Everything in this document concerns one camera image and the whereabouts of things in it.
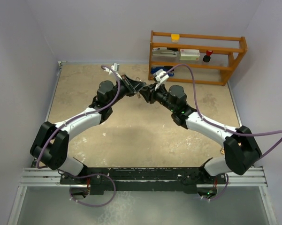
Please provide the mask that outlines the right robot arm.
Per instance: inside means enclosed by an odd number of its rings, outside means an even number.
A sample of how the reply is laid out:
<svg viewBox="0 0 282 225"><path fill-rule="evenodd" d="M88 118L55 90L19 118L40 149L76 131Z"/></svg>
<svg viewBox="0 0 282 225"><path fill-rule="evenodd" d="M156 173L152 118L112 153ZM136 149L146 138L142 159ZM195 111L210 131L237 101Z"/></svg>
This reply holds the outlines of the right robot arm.
<svg viewBox="0 0 282 225"><path fill-rule="evenodd" d="M178 126L201 133L224 148L224 156L212 158L203 164L199 172L203 183L211 183L222 173L243 175L261 158L261 150L248 127L227 127L214 120L209 123L204 121L198 110L187 104L187 95L182 86L173 85L166 89L164 85L156 88L151 84L144 87L140 94L146 102L158 102L170 110Z"/></svg>

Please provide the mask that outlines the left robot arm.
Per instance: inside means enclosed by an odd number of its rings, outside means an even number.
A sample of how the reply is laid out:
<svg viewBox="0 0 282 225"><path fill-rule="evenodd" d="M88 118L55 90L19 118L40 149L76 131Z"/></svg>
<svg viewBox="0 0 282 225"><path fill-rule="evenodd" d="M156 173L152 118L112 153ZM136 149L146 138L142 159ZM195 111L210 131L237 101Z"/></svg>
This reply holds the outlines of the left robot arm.
<svg viewBox="0 0 282 225"><path fill-rule="evenodd" d="M132 80L126 75L122 75L119 81L117 84L102 81L92 103L78 115L55 124L44 122L30 154L52 170L71 174L75 183L84 183L87 179L86 166L68 155L69 142L85 130L105 122L113 112L112 105L124 96L136 95L146 86L145 82Z"/></svg>

